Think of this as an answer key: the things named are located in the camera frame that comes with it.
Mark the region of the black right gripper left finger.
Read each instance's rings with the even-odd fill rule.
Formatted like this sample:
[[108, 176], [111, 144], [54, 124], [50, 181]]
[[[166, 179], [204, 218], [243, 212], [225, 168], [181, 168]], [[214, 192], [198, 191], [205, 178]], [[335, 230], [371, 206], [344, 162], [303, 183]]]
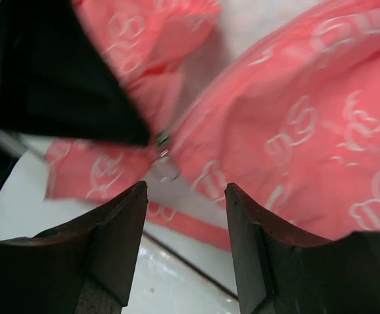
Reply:
[[69, 222], [0, 241], [0, 313], [120, 313], [147, 203], [140, 181]]

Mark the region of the pink jacket with white lining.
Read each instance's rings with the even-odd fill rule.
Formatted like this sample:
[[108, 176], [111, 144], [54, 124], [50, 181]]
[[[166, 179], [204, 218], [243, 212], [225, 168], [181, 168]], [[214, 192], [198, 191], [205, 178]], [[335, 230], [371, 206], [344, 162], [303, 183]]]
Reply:
[[59, 139], [46, 198], [105, 203], [141, 179], [148, 219], [229, 250], [228, 183], [327, 239], [380, 232], [380, 1], [75, 1], [152, 130], [147, 148]]

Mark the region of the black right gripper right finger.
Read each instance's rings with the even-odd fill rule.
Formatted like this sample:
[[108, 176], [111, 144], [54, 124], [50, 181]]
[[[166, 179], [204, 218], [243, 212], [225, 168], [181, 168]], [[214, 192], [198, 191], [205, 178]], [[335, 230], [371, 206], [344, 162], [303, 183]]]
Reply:
[[263, 208], [234, 183], [225, 195], [242, 313], [380, 313], [380, 232], [330, 241]]

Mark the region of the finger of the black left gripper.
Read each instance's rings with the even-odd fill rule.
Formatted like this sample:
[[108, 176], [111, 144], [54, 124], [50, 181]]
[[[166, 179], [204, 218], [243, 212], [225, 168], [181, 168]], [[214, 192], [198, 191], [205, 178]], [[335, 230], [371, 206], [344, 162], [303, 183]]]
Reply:
[[70, 1], [0, 1], [0, 130], [138, 147], [150, 141]]

